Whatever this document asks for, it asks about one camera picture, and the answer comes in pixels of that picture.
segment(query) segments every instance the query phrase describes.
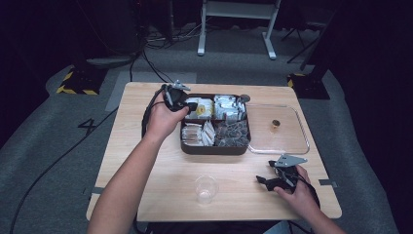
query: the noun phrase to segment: person's right hand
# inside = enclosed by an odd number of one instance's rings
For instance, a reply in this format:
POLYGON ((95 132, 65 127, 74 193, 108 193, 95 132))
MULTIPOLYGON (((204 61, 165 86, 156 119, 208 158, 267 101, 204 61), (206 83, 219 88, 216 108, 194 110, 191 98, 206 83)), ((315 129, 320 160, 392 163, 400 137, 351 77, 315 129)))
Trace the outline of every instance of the person's right hand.
POLYGON ((187 115, 189 107, 176 112, 170 111, 164 104, 164 92, 158 94, 152 106, 146 134, 164 140, 176 128, 177 123, 187 115))
MULTIPOLYGON (((299 165, 295 167, 297 168, 298 174, 310 183, 307 171, 299 165)), ((285 192, 280 187, 275 187, 274 191, 276 191, 282 198, 284 198, 284 200, 291 206, 291 208, 304 219, 307 219, 308 217, 310 217, 310 215, 314 215, 315 213, 320 213, 319 206, 314 200, 310 188, 299 179, 293 194, 285 192)))

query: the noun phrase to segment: table leg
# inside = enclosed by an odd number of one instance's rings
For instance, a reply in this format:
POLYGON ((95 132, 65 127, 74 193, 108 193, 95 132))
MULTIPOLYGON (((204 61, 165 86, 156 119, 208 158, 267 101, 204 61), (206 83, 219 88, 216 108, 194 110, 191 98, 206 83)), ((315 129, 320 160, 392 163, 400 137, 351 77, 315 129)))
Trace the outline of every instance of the table leg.
POLYGON ((270 19, 270 23, 268 24, 267 32, 262 33, 265 47, 267 48, 267 51, 268 51, 268 56, 272 60, 276 59, 277 55, 276 55, 276 52, 274 51, 273 44, 271 43, 270 37, 271 37, 271 33, 273 32, 273 27, 274 27, 274 23, 276 22, 277 14, 279 12, 280 2, 281 1, 279 0, 274 5, 274 11, 271 15, 271 19, 270 19))
POLYGON ((207 24, 207 0, 203 3, 203 15, 201 24, 200 42, 198 44, 198 56, 203 56, 206 52, 206 24, 207 24))

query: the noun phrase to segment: person's left hand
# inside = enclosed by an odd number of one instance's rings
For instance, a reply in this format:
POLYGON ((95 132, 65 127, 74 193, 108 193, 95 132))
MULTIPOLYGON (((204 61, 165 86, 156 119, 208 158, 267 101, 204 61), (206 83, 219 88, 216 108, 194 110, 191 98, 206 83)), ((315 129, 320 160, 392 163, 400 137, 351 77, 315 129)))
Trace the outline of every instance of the person's left hand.
POLYGON ((175 130, 177 123, 187 115, 189 107, 185 106, 181 110, 172 112, 161 101, 164 101, 164 92, 158 94, 154 101, 146 134, 164 140, 175 130))

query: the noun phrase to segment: cable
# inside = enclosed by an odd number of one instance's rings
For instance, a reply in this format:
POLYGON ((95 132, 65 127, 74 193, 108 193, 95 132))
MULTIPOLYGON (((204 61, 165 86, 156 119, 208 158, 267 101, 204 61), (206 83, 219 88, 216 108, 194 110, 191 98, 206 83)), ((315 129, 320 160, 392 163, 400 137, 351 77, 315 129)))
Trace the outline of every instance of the cable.
POLYGON ((121 60, 121 61, 111 61, 111 62, 106 62, 106 63, 99 63, 99 62, 93 62, 88 60, 88 63, 93 65, 96 69, 110 69, 110 68, 116 68, 120 66, 127 65, 135 60, 135 55, 130 56, 126 60, 121 60))
POLYGON ((317 191, 316 191, 316 189, 314 188, 314 186, 311 185, 311 183, 307 182, 307 180, 306 180, 305 178, 303 178, 302 175, 298 175, 298 176, 297 176, 297 175, 292 175, 292 174, 288 174, 288 173, 285 173, 285 175, 286 175, 286 176, 291 176, 291 177, 297 178, 297 179, 299 179, 300 181, 302 181, 304 184, 306 184, 307 187, 310 189, 310 192, 311 192, 311 194, 312 194, 312 196, 313 196, 313 198, 314 198, 314 201, 316 202, 316 204, 317 204, 317 205, 319 206, 319 208, 320 208, 319 195, 317 195, 317 191))
POLYGON ((176 29, 178 30, 178 33, 174 34, 172 36, 173 42, 174 43, 169 43, 169 41, 167 40, 167 38, 163 37, 163 36, 158 36, 158 31, 153 31, 150 34, 155 34, 153 36, 148 36, 147 37, 147 41, 148 42, 158 42, 158 41, 162 41, 163 45, 153 45, 153 44, 148 44, 147 47, 150 49, 154 49, 154 50, 159 50, 159 49, 168 49, 169 47, 173 46, 174 44, 176 44, 177 42, 185 42, 188 41, 194 37, 198 37, 201 35, 201 33, 195 34, 196 32, 198 32, 200 30, 201 24, 196 25, 193 28, 187 29, 185 31, 182 31, 182 28, 176 29))
POLYGON ((301 225, 299 225, 299 224, 297 224, 297 223, 295 223, 295 222, 293 222, 293 221, 289 221, 288 222, 288 225, 289 225, 289 231, 292 233, 292 227, 291 227, 291 224, 292 225, 294 225, 294 226, 296 226, 296 227, 298 227, 301 231, 303 231, 304 233, 306 233, 306 234, 313 234, 313 231, 307 231, 304 227, 302 227, 301 225))
POLYGON ((139 228, 137 227, 137 213, 134 215, 134 219, 133 219, 133 230, 137 233, 137 234, 145 234, 146 233, 146 231, 145 232, 141 232, 140 230, 139 230, 139 228))
POLYGON ((168 79, 173 83, 172 79, 170 79, 170 77, 167 76, 167 74, 165 74, 164 72, 158 70, 158 69, 155 67, 154 63, 152 63, 151 61, 149 61, 148 57, 146 56, 145 50, 143 50, 143 58, 146 60, 146 62, 149 64, 149 66, 152 68, 152 70, 155 72, 155 74, 157 74, 158 77, 159 77, 162 81, 164 81, 165 83, 168 83, 168 81, 166 81, 159 73, 161 73, 161 74, 165 75, 166 77, 168 77, 168 79))
POLYGON ((21 207, 25 201, 25 199, 27 198, 28 194, 30 193, 30 191, 33 189, 33 187, 37 184, 37 182, 54 166, 56 165, 62 158, 64 158, 67 154, 69 154, 74 148, 76 148, 80 143, 83 142, 83 140, 85 140, 91 133, 94 132, 94 130, 96 130, 101 124, 103 124, 104 121, 106 121, 107 118, 109 118, 109 116, 111 116, 113 113, 115 113, 118 110, 119 107, 116 107, 114 110, 112 110, 108 115, 106 115, 106 117, 103 118, 102 121, 100 121, 100 123, 98 123, 94 128, 91 129, 91 131, 86 134, 85 136, 83 136, 79 141, 77 141, 72 147, 70 147, 66 152, 64 152, 60 157, 58 157, 54 162, 51 163, 51 165, 45 170, 43 171, 35 180, 34 182, 30 185, 30 187, 26 190, 26 192, 24 193, 23 197, 21 198, 18 208, 16 209, 15 212, 15 216, 12 219, 12 224, 10 226, 10 234, 14 233, 15 230, 15 225, 16 225, 16 221, 18 220, 18 216, 19 216, 19 212, 21 210, 21 207))
POLYGON ((132 75, 132 73, 131 73, 131 68, 133 67, 133 64, 134 64, 134 62, 137 60, 137 56, 136 57, 134 57, 134 59, 133 59, 133 61, 131 62, 131 66, 130 66, 130 78, 131 78, 131 82, 133 82, 133 75, 132 75))
POLYGON ((154 102, 156 97, 164 90, 165 86, 163 85, 161 87, 161 89, 159 89, 155 95, 152 97, 151 101, 149 101, 148 106, 145 109, 145 113, 143 114, 143 118, 142 118, 142 132, 141 132, 141 136, 143 138, 143 136, 145 136, 146 134, 146 126, 149 123, 149 117, 151 116, 151 111, 152 111, 152 107, 154 106, 154 102))
MULTIPOLYGON (((91 20, 89 19, 88 15, 86 14, 85 10, 83 9, 82 5, 79 3, 79 0, 76 0, 77 5, 79 6, 79 9, 81 10, 83 16, 85 17, 86 21, 88 22, 89 26, 91 27, 92 31, 94 32, 94 34, 96 35, 97 39, 102 43, 102 45, 109 51, 115 53, 116 55, 120 55, 120 56, 129 56, 130 54, 124 54, 118 51, 113 50, 112 48, 110 48, 104 41, 103 39, 99 36, 99 34, 97 33, 97 31, 94 29, 94 25, 92 24, 91 20)), ((140 48, 133 52, 132 54, 136 54, 140 51, 140 48)))

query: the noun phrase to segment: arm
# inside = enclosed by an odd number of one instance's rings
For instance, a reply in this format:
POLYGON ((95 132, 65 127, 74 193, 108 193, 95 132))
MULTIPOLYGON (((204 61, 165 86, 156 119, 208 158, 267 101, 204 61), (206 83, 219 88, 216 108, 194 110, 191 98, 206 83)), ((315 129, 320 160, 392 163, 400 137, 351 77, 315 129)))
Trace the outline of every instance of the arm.
MULTIPOLYGON (((155 103, 158 101, 163 101, 162 94, 158 95, 155 103)), ((163 103, 152 107, 146 135, 97 200, 88 233, 129 232, 159 149, 187 112, 188 107, 171 112, 163 103)))
MULTIPOLYGON (((297 165, 296 167, 298 173, 310 182, 307 171, 301 166, 297 165)), ((284 198, 294 211, 309 222, 317 234, 345 233, 319 209, 311 195, 310 189, 304 182, 298 180, 293 194, 285 192, 280 187, 275 187, 274 190, 284 198)))

